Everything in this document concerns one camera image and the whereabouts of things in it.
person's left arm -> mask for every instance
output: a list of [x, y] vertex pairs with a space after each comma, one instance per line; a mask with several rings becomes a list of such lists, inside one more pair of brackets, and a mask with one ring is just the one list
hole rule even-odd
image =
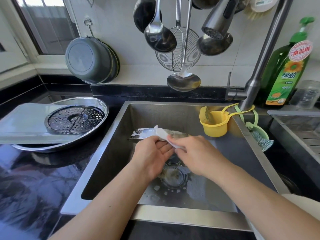
[[143, 192], [174, 153], [170, 144], [158, 139], [151, 136], [138, 142], [132, 160], [49, 240], [120, 239]]

sink rim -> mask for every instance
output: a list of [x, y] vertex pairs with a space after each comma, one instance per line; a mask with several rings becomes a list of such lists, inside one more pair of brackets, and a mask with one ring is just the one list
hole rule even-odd
[[[117, 129], [122, 116], [126, 112], [130, 104], [151, 104], [151, 105], [181, 105], [181, 106], [220, 106], [224, 107], [229, 104], [225, 103], [177, 103], [177, 102], [146, 102], [146, 101], [126, 101], [105, 137], [98, 146], [96, 152], [93, 154], [86, 169], [78, 180], [76, 186], [72, 190], [70, 196], [66, 200], [64, 206], [61, 209], [61, 214], [76, 215], [82, 209], [84, 209], [91, 200], [84, 200], [80, 197], [85, 189], [91, 175], [93, 174], [96, 166], [98, 165], [106, 147], [108, 146], [115, 130]], [[251, 133], [248, 131], [244, 123], [242, 123], [240, 117], [233, 116], [236, 124], [244, 135], [246, 141], [250, 145], [255, 156], [258, 158], [261, 166], [269, 177], [270, 181], [274, 185], [275, 189], [280, 194], [290, 193], [285, 186], [276, 170], [272, 167], [271, 163], [259, 148]], [[212, 211], [212, 210], [197, 210], [186, 208], [175, 208], [167, 206], [154, 206], [154, 205], [137, 205], [134, 213], [131, 216], [132, 220], [143, 220], [151, 222], [184, 224], [194, 226], [204, 226], [212, 228], [223, 228], [232, 230], [251, 231], [251, 228], [246, 220], [246, 217], [242, 212], [226, 212], [226, 211]]]

red and white round sticker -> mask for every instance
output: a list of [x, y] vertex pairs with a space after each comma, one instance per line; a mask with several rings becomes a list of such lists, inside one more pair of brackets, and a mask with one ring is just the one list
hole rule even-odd
[[289, 52], [289, 59], [292, 61], [302, 61], [306, 59], [312, 52], [312, 42], [303, 40], [296, 43]]

faucet button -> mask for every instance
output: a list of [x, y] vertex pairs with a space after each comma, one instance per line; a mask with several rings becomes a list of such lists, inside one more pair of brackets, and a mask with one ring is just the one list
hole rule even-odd
[[223, 16], [226, 19], [229, 19], [231, 17], [231, 15], [233, 14], [235, 7], [236, 7], [236, 1], [230, 0], [228, 2], [228, 4], [226, 5], [226, 9], [223, 12]]

forearm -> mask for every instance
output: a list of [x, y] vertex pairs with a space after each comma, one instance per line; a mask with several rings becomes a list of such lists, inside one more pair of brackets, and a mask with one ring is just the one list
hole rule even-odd
[[219, 170], [210, 168], [208, 177], [229, 195], [266, 240], [319, 239], [317, 219], [243, 169], [230, 162], [216, 167]]
[[94, 200], [50, 240], [118, 240], [149, 184], [142, 169], [129, 163]]

